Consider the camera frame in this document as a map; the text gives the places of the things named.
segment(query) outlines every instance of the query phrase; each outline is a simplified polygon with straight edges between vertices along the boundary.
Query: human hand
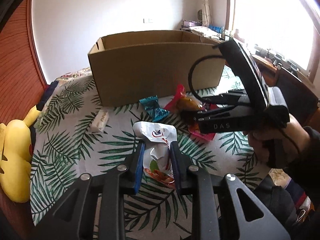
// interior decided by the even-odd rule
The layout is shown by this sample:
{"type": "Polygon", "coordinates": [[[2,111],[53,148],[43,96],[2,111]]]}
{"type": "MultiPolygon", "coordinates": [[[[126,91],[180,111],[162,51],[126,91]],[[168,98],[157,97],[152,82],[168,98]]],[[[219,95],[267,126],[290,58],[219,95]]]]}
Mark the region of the human hand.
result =
{"type": "MultiPolygon", "coordinates": [[[[297,144],[300,153],[308,148],[310,136],[292,115],[290,115],[290,122],[287,124],[287,127],[283,129],[283,131],[297,144]]],[[[263,141],[272,139],[282,140],[288,163],[292,162],[298,157],[298,151],[293,143],[285,138],[283,134],[281,134],[281,132],[276,128],[264,127],[263,129],[250,132],[244,131],[243,134],[248,135],[249,145],[253,148],[257,158],[264,163],[267,163],[269,160],[269,150],[263,147],[263,141]]]]}

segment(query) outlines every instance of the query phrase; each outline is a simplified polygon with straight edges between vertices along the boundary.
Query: bright window light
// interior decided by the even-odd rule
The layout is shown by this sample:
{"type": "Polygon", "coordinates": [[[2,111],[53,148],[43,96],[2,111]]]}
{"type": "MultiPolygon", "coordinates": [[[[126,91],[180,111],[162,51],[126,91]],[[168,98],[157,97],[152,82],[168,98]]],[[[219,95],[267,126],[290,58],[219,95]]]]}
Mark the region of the bright window light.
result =
{"type": "Polygon", "coordinates": [[[271,48],[308,68],[314,27],[299,0],[236,0],[234,29],[245,43],[271,48]]]}

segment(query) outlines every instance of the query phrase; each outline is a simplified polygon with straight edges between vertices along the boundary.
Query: yellow plush toy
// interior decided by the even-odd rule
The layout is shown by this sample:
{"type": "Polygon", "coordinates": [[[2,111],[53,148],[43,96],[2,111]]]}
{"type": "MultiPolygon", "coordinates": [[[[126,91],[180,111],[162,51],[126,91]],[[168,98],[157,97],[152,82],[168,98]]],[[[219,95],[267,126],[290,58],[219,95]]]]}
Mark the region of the yellow plush toy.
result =
{"type": "Polygon", "coordinates": [[[30,109],[25,119],[0,124],[0,183],[14,202],[24,203],[30,198],[31,137],[29,126],[40,111],[30,109]]]}

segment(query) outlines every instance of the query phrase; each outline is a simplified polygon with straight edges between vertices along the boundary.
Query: plastic bag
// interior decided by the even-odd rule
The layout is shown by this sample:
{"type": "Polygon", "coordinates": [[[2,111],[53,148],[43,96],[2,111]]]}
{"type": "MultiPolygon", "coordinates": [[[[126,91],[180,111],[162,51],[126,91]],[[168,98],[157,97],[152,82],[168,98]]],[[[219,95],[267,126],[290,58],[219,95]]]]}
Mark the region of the plastic bag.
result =
{"type": "Polygon", "coordinates": [[[176,128],[151,122],[136,122],[132,128],[136,136],[146,143],[143,155],[144,171],[157,181],[175,188],[169,150],[171,142],[177,140],[176,128]]]}

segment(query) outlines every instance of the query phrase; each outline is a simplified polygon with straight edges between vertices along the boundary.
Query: brown cardboard box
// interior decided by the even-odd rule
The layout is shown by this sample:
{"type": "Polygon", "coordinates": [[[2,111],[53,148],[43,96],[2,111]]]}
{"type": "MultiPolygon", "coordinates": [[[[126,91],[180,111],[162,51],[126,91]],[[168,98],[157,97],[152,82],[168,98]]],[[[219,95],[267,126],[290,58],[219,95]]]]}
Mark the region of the brown cardboard box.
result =
{"type": "MultiPolygon", "coordinates": [[[[88,58],[102,105],[122,106],[149,96],[174,95],[178,84],[189,91],[192,64],[206,55],[221,55],[213,44],[217,42],[182,31],[128,32],[99,38],[88,58]]],[[[224,63],[223,59],[200,63],[193,75],[194,88],[217,86],[224,63]]]]}

